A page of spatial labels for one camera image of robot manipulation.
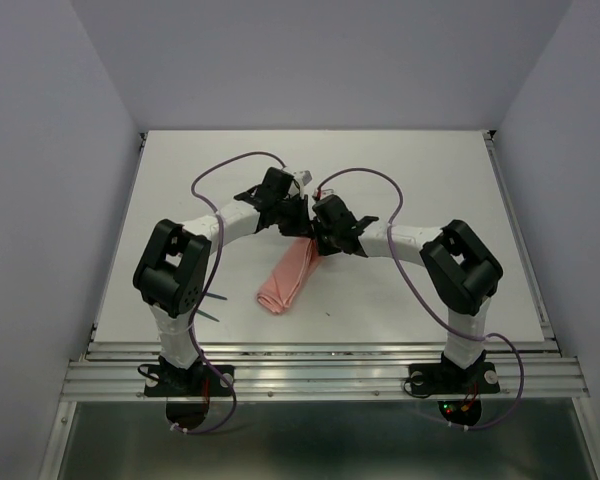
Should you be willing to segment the pink satin napkin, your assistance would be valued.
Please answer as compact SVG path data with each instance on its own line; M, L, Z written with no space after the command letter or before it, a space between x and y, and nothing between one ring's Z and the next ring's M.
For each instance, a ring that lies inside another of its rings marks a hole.
M296 239L257 291L257 303L271 314L284 314L320 262L321 257L314 240Z

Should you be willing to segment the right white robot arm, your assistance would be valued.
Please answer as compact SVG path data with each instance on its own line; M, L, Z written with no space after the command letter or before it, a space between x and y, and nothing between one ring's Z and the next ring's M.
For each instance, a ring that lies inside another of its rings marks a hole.
M335 194L318 199L312 210L320 255L390 258L403 277L405 263L426 270L448 312L446 320L434 318L447 331L441 381L452 390L471 384L484 352L486 314L503 277L501 264L471 227L461 220L424 228L358 219Z

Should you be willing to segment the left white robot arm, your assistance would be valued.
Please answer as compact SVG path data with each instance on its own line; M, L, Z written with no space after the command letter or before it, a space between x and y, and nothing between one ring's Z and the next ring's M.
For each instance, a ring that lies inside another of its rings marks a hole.
M273 225L295 239L256 298L274 314L289 309L319 265L311 239L308 196L309 171L290 173L271 167L262 182L237 194L211 215L183 224L164 219L156 224L133 275L133 286L150 306L161 342L159 360L170 366L168 382L179 393L195 392L203 371L195 364L199 349L191 340L191 311L208 287L209 257L229 243Z

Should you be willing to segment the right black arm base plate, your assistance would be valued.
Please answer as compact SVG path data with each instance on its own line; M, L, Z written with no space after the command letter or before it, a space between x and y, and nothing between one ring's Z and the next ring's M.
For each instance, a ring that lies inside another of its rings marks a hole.
M455 364L412 364L404 383L413 395L419 397L497 394L501 391L495 367L490 362L467 369L460 369Z

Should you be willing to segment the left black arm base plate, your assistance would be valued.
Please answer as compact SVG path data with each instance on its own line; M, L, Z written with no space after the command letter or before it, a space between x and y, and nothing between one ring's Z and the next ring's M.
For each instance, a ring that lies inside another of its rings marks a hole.
M208 366L197 362L189 369L166 364L141 364L144 395L149 398L229 398L229 387Z

